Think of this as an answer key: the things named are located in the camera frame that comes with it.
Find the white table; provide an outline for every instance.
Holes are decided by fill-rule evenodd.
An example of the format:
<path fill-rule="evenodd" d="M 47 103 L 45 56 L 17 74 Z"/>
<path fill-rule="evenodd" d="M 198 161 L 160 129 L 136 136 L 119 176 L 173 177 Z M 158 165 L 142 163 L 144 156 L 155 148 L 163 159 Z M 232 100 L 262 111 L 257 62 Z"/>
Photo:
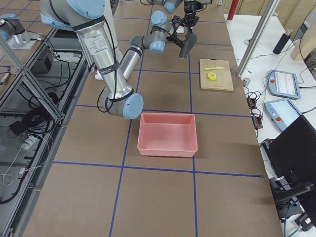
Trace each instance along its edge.
<path fill-rule="evenodd" d="M 229 31 L 231 38 L 232 46 L 234 47 L 234 53 L 236 56 L 237 64 L 239 65 L 240 59 L 244 55 L 247 45 L 244 43 L 245 40 L 248 40 L 252 37 L 256 26 L 260 20 L 260 16 L 246 16 L 246 15 L 235 15 L 232 21 L 226 20 L 226 25 Z M 279 22 L 277 17 L 272 17 L 263 36 L 260 39 L 260 42 L 253 54 L 252 57 L 258 55 L 273 54 L 272 50 L 278 42 L 281 35 L 285 32 L 283 26 Z M 289 49 L 287 52 L 280 53 L 279 55 L 271 55 L 258 57 L 256 59 L 251 59 L 247 69 L 243 73 L 241 78 L 248 77 L 251 79 L 251 82 L 248 86 L 249 90 L 252 91 L 264 91 L 264 85 L 262 78 L 267 76 L 270 70 L 276 69 L 280 71 L 296 73 L 298 81 L 301 82 L 300 73 L 306 68 L 306 65 L 303 61 L 294 61 L 292 60 L 290 54 L 294 49 L 294 46 L 291 47 L 292 42 L 287 43 L 283 51 Z M 304 79 L 303 84 L 300 86 L 316 86 L 315 79 L 311 73 L 306 69 L 302 73 L 302 78 Z M 316 89 L 307 89 L 300 90 L 301 99 L 292 100 L 296 107 L 301 111 L 308 111 L 316 107 Z M 257 107 L 263 113 L 263 129 L 258 130 L 258 142 L 261 143 L 263 140 L 270 138 L 276 138 L 280 134 L 280 130 L 274 125 L 271 121 L 269 115 L 263 110 L 263 102 L 272 101 L 280 99 L 280 97 L 273 96 L 269 93 L 269 90 L 266 92 L 266 96 L 262 95 L 259 101 L 257 102 Z M 305 117 L 309 122 L 316 128 L 316 110 L 311 111 L 305 114 Z M 275 176 L 272 171 L 269 159 L 264 152 L 261 150 L 262 157 L 265 161 L 265 166 L 269 178 Z M 286 223 L 286 235 L 290 235 L 298 227 L 294 220 L 299 215 L 292 216 Z M 316 228 L 313 227 L 308 232 L 299 231 L 295 234 L 296 237 L 315 237 Z"/>

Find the red cylinder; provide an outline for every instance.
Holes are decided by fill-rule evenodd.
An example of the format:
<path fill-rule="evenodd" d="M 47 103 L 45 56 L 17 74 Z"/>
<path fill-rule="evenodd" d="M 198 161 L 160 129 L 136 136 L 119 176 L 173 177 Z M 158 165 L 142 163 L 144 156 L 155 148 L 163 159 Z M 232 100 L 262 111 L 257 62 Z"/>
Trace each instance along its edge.
<path fill-rule="evenodd" d="M 238 7 L 238 2 L 239 2 L 239 0 L 232 1 L 231 9 L 229 10 L 227 20 L 231 21 L 233 19 L 235 12 L 236 12 L 236 9 Z"/>

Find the black monitor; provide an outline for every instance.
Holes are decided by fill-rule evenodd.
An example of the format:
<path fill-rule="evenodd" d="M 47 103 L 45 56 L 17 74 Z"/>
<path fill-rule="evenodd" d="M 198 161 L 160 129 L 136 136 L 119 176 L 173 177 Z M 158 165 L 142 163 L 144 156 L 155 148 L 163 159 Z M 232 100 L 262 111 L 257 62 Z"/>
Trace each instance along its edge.
<path fill-rule="evenodd" d="M 316 130 L 303 115 L 269 143 L 267 155 L 276 175 L 284 176 L 292 188 L 306 182 L 316 185 Z M 297 198 L 316 226 L 316 191 Z"/>

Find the robotic arm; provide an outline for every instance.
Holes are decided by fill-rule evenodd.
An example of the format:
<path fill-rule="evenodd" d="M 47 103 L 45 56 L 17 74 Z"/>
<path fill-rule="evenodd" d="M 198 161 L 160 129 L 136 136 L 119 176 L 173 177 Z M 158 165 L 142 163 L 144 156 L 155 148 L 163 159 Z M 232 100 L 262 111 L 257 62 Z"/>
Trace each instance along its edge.
<path fill-rule="evenodd" d="M 182 0 L 148 0 L 148 2 L 163 5 L 169 13 L 172 13 Z M 134 119 L 142 112 L 144 101 L 140 94 L 133 93 L 133 88 L 127 83 L 127 79 L 144 50 L 162 53 L 167 39 L 180 46 L 180 57 L 187 58 L 198 39 L 193 34 L 192 27 L 198 21 L 195 10 L 203 7 L 198 8 L 195 0 L 184 0 L 184 2 L 185 9 L 188 10 L 185 10 L 183 19 L 175 16 L 172 21 L 168 21 L 163 12 L 154 12 L 151 16 L 152 32 L 146 36 L 132 38 L 130 48 L 120 64 L 103 28 L 106 22 L 103 16 L 104 0 L 90 0 L 89 4 L 86 0 L 41 0 L 41 18 L 46 25 L 74 31 L 82 38 L 83 48 L 88 51 L 85 54 L 91 55 L 106 84 L 102 94 L 103 108 L 112 115 Z M 179 40 L 176 35 L 180 25 L 188 28 L 185 41 Z"/>
<path fill-rule="evenodd" d="M 12 36 L 18 45 L 24 45 L 30 42 L 30 38 L 18 17 L 11 13 L 4 14 L 0 16 L 0 37 L 4 40 L 8 40 Z"/>

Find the yellow tape roll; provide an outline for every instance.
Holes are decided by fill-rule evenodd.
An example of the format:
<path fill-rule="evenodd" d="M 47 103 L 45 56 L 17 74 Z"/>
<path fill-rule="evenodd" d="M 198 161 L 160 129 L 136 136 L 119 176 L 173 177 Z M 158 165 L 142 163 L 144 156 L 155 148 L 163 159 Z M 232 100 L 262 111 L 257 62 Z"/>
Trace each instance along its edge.
<path fill-rule="evenodd" d="M 215 74 L 215 73 L 208 73 L 208 74 L 207 74 L 207 78 L 208 78 L 210 81 L 215 81 L 215 80 L 216 80 L 216 74 Z"/>

